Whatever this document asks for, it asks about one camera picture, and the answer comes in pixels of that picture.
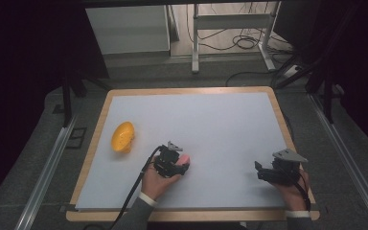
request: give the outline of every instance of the gray sleeve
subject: gray sleeve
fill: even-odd
[[[129,211],[113,226],[112,230],[146,230],[154,207],[137,197]]]
[[[313,230],[311,218],[287,218],[287,230]]]

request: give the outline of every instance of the wrist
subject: wrist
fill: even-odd
[[[289,211],[307,211],[306,202],[300,196],[285,197],[284,201]]]
[[[141,198],[143,201],[145,201],[148,205],[152,207],[155,207],[157,205],[157,202],[155,201],[155,199],[151,198],[150,196],[146,195],[143,192],[139,194],[139,198]]]

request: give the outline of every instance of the black curtain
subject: black curtain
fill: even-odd
[[[61,86],[64,68],[108,78],[85,9],[0,1],[0,184],[29,140],[45,96]]]
[[[342,105],[368,136],[368,1],[362,2],[337,45],[332,68],[335,83],[345,91]]]

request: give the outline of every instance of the black device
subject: black device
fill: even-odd
[[[154,157],[154,162],[151,160],[153,159],[153,156],[160,151],[160,154]],[[133,184],[133,187],[131,188],[129,194],[127,195],[127,198],[124,202],[124,205],[122,206],[121,211],[119,212],[118,217],[116,217],[115,221],[112,223],[109,229],[112,229],[113,226],[119,221],[119,219],[122,217],[122,215],[125,212],[125,209],[127,208],[127,205],[133,196],[133,193],[135,192],[137,186],[139,185],[140,181],[142,180],[143,176],[145,175],[146,170],[148,169],[149,165],[151,163],[154,164],[154,168],[157,170],[157,172],[164,177],[171,177],[175,174],[184,174],[185,171],[188,170],[190,167],[190,157],[187,156],[184,158],[180,158],[180,154],[178,151],[183,151],[182,148],[177,147],[172,142],[169,141],[168,145],[161,145],[157,147],[149,156],[148,160],[146,161],[145,165],[143,166],[142,170],[139,173],[139,176],[137,177],[135,183]],[[183,162],[182,165],[176,166],[175,163],[177,163],[178,160],[181,160]]]
[[[311,201],[308,196],[308,188],[302,188],[298,184],[301,177],[300,164],[302,162],[308,162],[308,160],[291,149],[274,152],[273,156],[274,160],[271,162],[273,169],[264,169],[260,163],[255,161],[255,169],[258,171],[258,178],[269,183],[295,186],[306,202],[307,210],[310,210]]]
[[[168,147],[164,145],[161,146],[160,154],[156,156],[154,160],[154,168],[161,176],[169,178],[176,174],[183,175],[190,167],[188,162],[182,165],[175,165],[180,158],[180,154],[177,150],[182,149],[173,145],[171,142],[169,142]]]

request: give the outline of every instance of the metal frame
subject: metal frame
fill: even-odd
[[[274,21],[277,16],[279,2],[276,2],[271,13],[259,14],[226,14],[226,15],[198,15],[198,4],[194,4],[194,42],[193,42],[193,61],[192,71],[194,74],[199,72],[199,51],[198,51],[198,30],[217,30],[217,29],[249,29],[266,28],[263,40],[258,46],[264,58],[264,63],[268,71],[276,70],[276,67],[267,52],[267,42],[273,30]]]
[[[360,168],[357,166],[355,159],[352,157],[351,153],[349,152],[348,148],[346,147],[345,143],[343,142],[342,138],[340,137],[336,127],[329,122],[327,117],[322,112],[322,103],[319,99],[312,94],[308,95],[309,99],[311,100],[316,113],[321,120],[322,125],[326,129],[330,139],[333,142],[333,145],[336,151],[339,154],[339,157],[344,164],[346,171],[348,172],[349,176],[352,178],[358,192],[363,198],[364,203],[368,208],[368,182],[364,177],[363,173],[360,171]]]
[[[37,215],[38,209],[40,208],[41,202],[46,195],[47,189],[49,188],[52,177],[58,166],[59,159],[62,156],[65,145],[67,144],[68,137],[73,130],[74,124],[77,121],[78,115],[80,113],[81,102],[77,102],[76,110],[71,117],[68,126],[61,129],[58,138],[47,158],[46,164],[44,165],[41,175],[38,178],[34,189],[23,209],[22,215],[19,218],[15,230],[28,230],[32,228],[33,222],[35,221],[35,216]]]

